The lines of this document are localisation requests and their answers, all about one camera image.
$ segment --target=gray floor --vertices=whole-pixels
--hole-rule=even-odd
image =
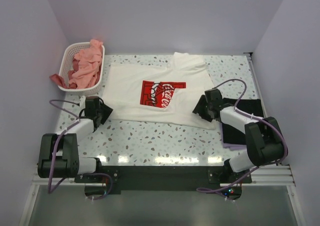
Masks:
[[[30,225],[296,225],[286,187],[245,187],[232,203],[197,192],[124,191],[85,201],[82,186],[41,186]]]

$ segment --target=white frame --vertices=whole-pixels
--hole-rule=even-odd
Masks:
[[[259,95],[259,98],[261,99],[264,115],[267,117],[266,107],[261,96],[261,91],[256,78],[255,70],[253,68],[252,59],[249,54],[247,54],[246,56],[247,56],[247,60],[249,63],[249,67],[252,73],[252,77],[253,77],[253,81],[254,81],[257,93]],[[290,166],[282,166],[282,165],[264,166],[259,168],[255,172],[253,172],[251,174],[251,178],[252,178],[252,183],[244,183],[243,185],[245,186],[286,186],[298,226],[306,225],[306,220],[297,196],[297,192],[295,189],[295,181],[294,181]],[[60,178],[54,178],[52,183],[56,184],[59,180]],[[35,172],[32,178],[32,184],[28,193],[28,197],[24,206],[24,210],[20,219],[19,226],[29,225],[32,211],[34,209],[34,205],[38,195],[39,186],[47,185],[47,184],[48,184],[48,179],[40,178],[37,172]],[[64,182],[62,182],[61,185],[84,186],[84,185],[100,185],[100,183],[87,183],[87,184],[75,183],[74,179],[68,178]]]

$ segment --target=basket rim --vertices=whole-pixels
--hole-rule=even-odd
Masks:
[[[61,62],[60,70],[59,70],[59,76],[61,76],[63,63],[64,63],[64,60],[65,60],[65,57],[67,56],[68,49],[70,49],[71,47],[74,47],[76,45],[88,45],[88,44],[90,44],[90,42],[79,42],[79,43],[71,44],[70,46],[68,46],[66,48],[66,50],[64,51],[64,54],[63,54],[63,58],[62,58],[62,62]],[[104,61],[105,61],[105,47],[104,47],[104,45],[102,45],[102,61],[101,61],[100,78],[99,78],[99,81],[97,82],[97,84],[95,84],[93,87],[84,88],[84,89],[67,89],[67,88],[63,88],[63,87],[61,87],[59,85],[58,85],[58,87],[62,91],[65,91],[65,92],[86,92],[86,91],[90,91],[90,90],[95,89],[102,81],[103,70],[104,70]]]

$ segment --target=speckled table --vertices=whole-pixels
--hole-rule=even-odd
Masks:
[[[171,55],[108,55],[104,58],[103,79],[107,79],[111,62],[165,66]],[[231,78],[246,81],[244,99],[258,98],[246,56],[204,56],[215,85]],[[237,98],[243,91],[239,82],[220,87],[224,97]],[[104,86],[97,95],[101,96]],[[79,101],[79,96],[66,94],[65,99]],[[63,107],[79,113],[79,108],[64,103]],[[61,112],[57,130],[75,119]],[[188,126],[108,120],[88,138],[78,142],[80,156],[99,157],[105,165],[223,165],[223,161],[240,151],[223,148],[221,129],[204,130]]]

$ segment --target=white t-shirt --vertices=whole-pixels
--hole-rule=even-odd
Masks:
[[[110,119],[215,129],[192,113],[213,87],[202,56],[175,53],[166,67],[112,63],[102,99],[113,108]]]

